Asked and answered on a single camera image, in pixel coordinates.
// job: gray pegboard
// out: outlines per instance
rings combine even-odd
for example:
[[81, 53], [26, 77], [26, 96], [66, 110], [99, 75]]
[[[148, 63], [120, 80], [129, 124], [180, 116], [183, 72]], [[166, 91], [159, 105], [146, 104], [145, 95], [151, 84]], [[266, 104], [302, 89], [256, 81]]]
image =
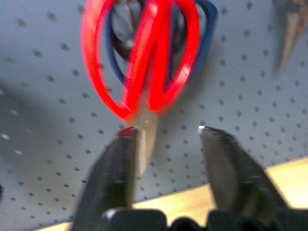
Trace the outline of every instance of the gray pegboard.
[[[220, 15], [208, 59], [160, 119], [151, 164], [136, 179], [135, 201], [207, 183], [200, 124], [236, 135], [265, 167], [307, 155], [307, 32], [287, 70], [279, 73], [284, 4], [213, 3]], [[87, 77], [80, 50], [83, 5], [80, 0], [1, 3], [3, 231], [72, 220], [90, 166], [125, 125]], [[124, 27], [123, 20], [114, 20]], [[103, 64], [112, 95], [120, 99], [123, 87], [104, 52]]]

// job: metal blade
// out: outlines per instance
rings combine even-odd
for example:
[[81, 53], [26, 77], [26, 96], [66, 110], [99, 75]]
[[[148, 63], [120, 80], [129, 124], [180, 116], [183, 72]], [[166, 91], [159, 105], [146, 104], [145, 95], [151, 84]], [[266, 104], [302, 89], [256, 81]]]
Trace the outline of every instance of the metal blade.
[[291, 57], [292, 51], [298, 41], [298, 38], [302, 34], [303, 27], [304, 21], [301, 15], [296, 12], [288, 13], [287, 30], [284, 40], [282, 60], [280, 64], [281, 70], [285, 70], [287, 63]]
[[139, 174], [142, 176], [150, 162], [153, 152], [156, 133], [157, 133], [158, 117], [152, 114], [147, 117], [139, 128]]

